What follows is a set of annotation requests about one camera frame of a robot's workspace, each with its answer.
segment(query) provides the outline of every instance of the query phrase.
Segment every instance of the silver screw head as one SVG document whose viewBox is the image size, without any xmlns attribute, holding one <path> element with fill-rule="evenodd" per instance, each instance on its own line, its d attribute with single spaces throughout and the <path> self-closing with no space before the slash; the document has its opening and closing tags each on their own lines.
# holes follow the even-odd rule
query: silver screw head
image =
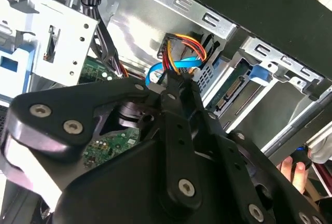
<svg viewBox="0 0 332 224">
<path fill-rule="evenodd" d="M 63 129 L 69 134 L 80 134 L 83 131 L 83 125 L 76 120 L 68 120 L 63 124 Z"/>
<path fill-rule="evenodd" d="M 168 93 L 167 95 L 168 95 L 169 98 L 171 98 L 171 99 L 173 99 L 173 100 L 176 99 L 176 97 L 175 97 L 174 95 L 170 94 L 170 93 Z"/>
<path fill-rule="evenodd" d="M 310 219 L 302 212 L 299 212 L 300 219 L 304 224 L 311 224 Z"/>
<path fill-rule="evenodd" d="M 323 224 L 322 221 L 319 220 L 317 216 L 312 216 L 312 218 L 317 224 Z"/>
<path fill-rule="evenodd" d="M 30 107 L 30 113 L 38 118 L 45 118 L 51 115 L 52 110 L 46 105 L 36 104 Z"/>
<path fill-rule="evenodd" d="M 251 216 L 254 217 L 258 222 L 264 221 L 264 215 L 259 207 L 257 207 L 255 204 L 250 204 L 248 208 Z"/>
<path fill-rule="evenodd" d="M 216 119 L 216 116 L 213 113 L 209 113 L 209 117 L 212 119 Z"/>
<path fill-rule="evenodd" d="M 242 134 L 242 133 L 237 133 L 237 136 L 240 138 L 240 139 L 242 139 L 242 140 L 244 140 L 244 135 Z"/>
<path fill-rule="evenodd" d="M 143 86 L 141 86 L 140 84 L 135 84 L 135 87 L 139 90 L 144 90 Z"/>
<path fill-rule="evenodd" d="M 179 190 L 187 197 L 193 197 L 195 194 L 195 188 L 187 179 L 181 179 L 178 181 Z"/>
</svg>

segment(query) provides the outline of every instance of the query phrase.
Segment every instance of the blue plastic tab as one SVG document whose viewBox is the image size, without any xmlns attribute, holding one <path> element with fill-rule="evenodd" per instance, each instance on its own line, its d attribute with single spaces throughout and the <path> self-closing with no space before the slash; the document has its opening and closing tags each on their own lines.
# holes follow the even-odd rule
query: blue plastic tab
<svg viewBox="0 0 332 224">
<path fill-rule="evenodd" d="M 267 86 L 270 82 L 269 71 L 259 65 L 255 65 L 249 74 L 249 79 L 262 86 Z"/>
</svg>

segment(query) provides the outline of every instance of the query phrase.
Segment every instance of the red wire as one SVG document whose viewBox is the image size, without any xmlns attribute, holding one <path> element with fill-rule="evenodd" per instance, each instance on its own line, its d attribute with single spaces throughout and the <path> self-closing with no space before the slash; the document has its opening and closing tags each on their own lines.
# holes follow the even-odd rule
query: red wire
<svg viewBox="0 0 332 224">
<path fill-rule="evenodd" d="M 169 64 L 168 59 L 167 59 L 168 56 L 167 56 L 167 52 L 166 51 L 164 51 L 163 57 L 165 59 L 166 69 L 170 69 L 170 64 Z"/>
<path fill-rule="evenodd" d="M 199 52 L 197 51 L 197 49 L 196 49 L 193 45 L 188 44 L 188 43 L 186 43 L 185 41 L 182 41 L 182 43 L 183 43 L 184 45 L 190 47 L 191 49 L 193 49 L 193 50 L 196 52 L 196 54 L 200 57 L 200 59 L 201 59 L 202 61 L 204 61 L 204 58 L 203 58 L 202 54 L 199 53 Z"/>
</svg>

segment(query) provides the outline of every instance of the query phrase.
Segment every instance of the finger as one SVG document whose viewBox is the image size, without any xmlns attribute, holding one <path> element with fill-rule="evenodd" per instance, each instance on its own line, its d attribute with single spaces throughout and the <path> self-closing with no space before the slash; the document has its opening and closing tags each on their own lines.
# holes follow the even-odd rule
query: finger
<svg viewBox="0 0 332 224">
<path fill-rule="evenodd" d="M 306 174 L 307 172 L 305 164 L 298 162 L 294 172 L 293 185 L 301 194 L 303 194 L 305 191 Z"/>
<path fill-rule="evenodd" d="M 287 178 L 288 181 L 291 181 L 291 172 L 292 172 L 292 162 L 293 159 L 291 157 L 286 158 L 282 164 L 280 172 Z"/>
</svg>

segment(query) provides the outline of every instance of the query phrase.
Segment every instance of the circuit board components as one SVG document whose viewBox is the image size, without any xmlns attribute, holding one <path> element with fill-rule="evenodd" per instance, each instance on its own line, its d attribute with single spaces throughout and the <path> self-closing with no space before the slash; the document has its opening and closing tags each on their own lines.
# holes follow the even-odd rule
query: circuit board components
<svg viewBox="0 0 332 224">
<path fill-rule="evenodd" d="M 95 81 L 105 81 L 112 80 L 114 78 L 116 78 L 116 76 L 109 72 L 103 64 L 94 58 L 87 57 L 78 83 L 82 84 Z"/>
<path fill-rule="evenodd" d="M 139 136 L 139 129 L 127 128 L 124 131 L 111 132 L 99 140 L 91 141 L 83 153 L 84 167 L 93 169 L 132 148 L 138 143 Z"/>
</svg>

